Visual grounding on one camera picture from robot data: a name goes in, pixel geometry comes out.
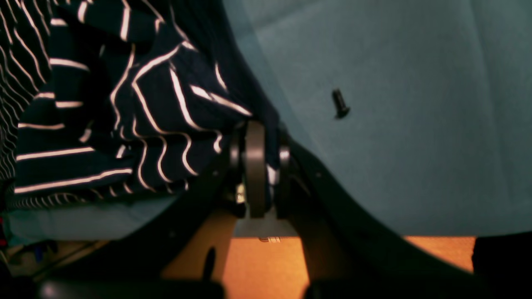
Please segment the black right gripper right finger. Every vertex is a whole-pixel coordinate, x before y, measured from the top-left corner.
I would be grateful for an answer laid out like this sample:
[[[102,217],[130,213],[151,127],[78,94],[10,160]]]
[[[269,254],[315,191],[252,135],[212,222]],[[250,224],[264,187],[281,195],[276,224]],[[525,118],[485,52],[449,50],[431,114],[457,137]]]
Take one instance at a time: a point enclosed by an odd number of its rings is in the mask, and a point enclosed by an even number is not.
[[[420,250],[365,211],[324,164],[279,131],[278,216],[298,233],[305,299],[489,299],[482,280]]]

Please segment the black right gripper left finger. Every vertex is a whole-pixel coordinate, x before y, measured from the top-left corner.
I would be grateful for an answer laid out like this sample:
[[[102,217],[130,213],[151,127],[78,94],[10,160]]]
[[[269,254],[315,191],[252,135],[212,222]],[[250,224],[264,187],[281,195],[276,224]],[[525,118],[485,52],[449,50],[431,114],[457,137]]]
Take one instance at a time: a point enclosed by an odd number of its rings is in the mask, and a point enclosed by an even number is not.
[[[266,213],[265,128],[249,121],[150,223],[51,274],[39,299],[224,299],[234,225]]]

